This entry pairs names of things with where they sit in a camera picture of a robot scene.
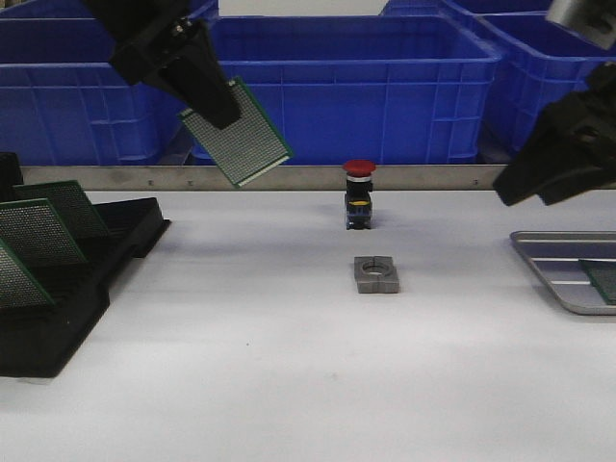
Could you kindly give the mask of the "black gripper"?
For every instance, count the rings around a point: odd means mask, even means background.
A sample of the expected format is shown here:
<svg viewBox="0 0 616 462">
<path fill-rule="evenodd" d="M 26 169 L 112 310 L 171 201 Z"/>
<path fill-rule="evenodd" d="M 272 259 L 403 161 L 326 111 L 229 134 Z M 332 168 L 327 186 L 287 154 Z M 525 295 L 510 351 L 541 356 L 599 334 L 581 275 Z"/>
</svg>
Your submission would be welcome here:
<svg viewBox="0 0 616 462">
<path fill-rule="evenodd" d="M 85 1 L 115 41 L 110 64 L 130 85 L 168 86 L 218 129 L 236 122 L 233 96 L 202 20 L 188 1 Z"/>
<path fill-rule="evenodd" d="M 548 104 L 517 156 L 493 183 L 515 205 L 537 195 L 553 205 L 615 182 L 615 63 L 586 77 L 587 90 Z"/>
</svg>

